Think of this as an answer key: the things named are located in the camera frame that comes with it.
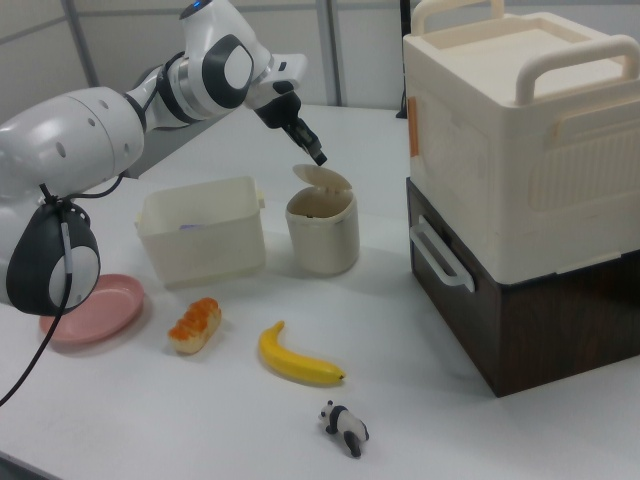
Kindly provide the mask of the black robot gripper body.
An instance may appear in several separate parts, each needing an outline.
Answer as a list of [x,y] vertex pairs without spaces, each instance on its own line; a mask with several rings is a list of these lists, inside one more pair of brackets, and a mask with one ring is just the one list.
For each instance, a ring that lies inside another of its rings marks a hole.
[[254,110],[256,115],[270,129],[293,131],[301,125],[298,114],[301,100],[295,93],[291,81],[276,81],[272,85],[277,97]]

